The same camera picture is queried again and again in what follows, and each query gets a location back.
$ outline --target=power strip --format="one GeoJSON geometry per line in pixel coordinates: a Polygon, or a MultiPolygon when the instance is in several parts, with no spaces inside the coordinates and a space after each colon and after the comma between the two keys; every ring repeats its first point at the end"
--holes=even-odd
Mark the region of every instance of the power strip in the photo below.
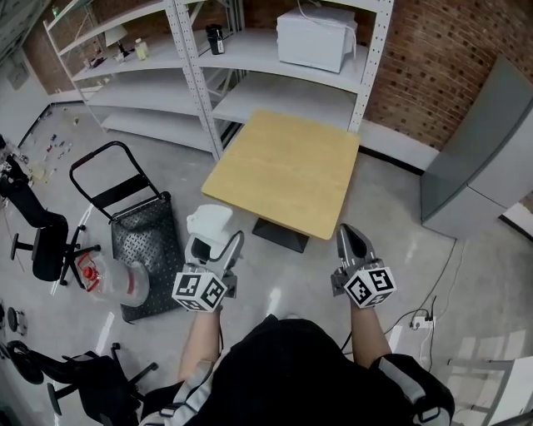
{"type": "Polygon", "coordinates": [[[433,322],[431,321],[431,319],[427,319],[425,316],[416,316],[413,319],[413,322],[411,323],[410,327],[414,330],[430,329],[432,323],[433,322]]]}

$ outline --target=wooden table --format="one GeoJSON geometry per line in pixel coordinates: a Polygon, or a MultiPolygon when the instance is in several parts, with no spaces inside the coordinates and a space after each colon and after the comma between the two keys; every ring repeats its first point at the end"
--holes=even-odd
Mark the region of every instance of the wooden table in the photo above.
{"type": "Polygon", "coordinates": [[[255,235],[302,253],[309,236],[331,238],[358,147],[348,131],[258,110],[202,192],[258,215],[255,235]]]}

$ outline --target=black shirt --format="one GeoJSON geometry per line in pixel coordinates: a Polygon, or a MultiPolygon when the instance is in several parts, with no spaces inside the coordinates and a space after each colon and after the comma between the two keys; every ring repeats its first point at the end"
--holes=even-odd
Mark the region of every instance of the black shirt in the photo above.
{"type": "MultiPolygon", "coordinates": [[[[422,377],[431,399],[451,417],[446,387],[411,357],[386,357],[422,377]]],[[[412,405],[378,363],[370,369],[354,364],[311,321],[269,316],[222,360],[211,395],[187,425],[412,424],[412,405]]],[[[180,386],[149,393],[143,418],[170,404],[180,386]]]]}

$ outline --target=person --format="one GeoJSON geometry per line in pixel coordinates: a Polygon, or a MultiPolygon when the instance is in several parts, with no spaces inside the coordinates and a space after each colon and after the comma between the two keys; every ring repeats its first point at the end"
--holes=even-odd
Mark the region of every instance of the person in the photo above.
{"type": "Polygon", "coordinates": [[[391,353],[373,308],[351,302],[354,362],[318,325],[273,315],[220,360],[220,314],[195,314],[178,383],[146,396],[141,425],[451,424],[450,391],[391,353]]]}

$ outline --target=black table base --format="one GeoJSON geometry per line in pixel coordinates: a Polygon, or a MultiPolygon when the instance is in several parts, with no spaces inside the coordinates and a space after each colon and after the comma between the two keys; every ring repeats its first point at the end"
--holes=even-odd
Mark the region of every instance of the black table base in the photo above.
{"type": "Polygon", "coordinates": [[[309,241],[307,235],[300,234],[295,230],[289,230],[262,218],[257,219],[252,234],[278,245],[282,245],[287,249],[297,251],[298,253],[303,253],[306,249],[307,242],[309,241]]]}

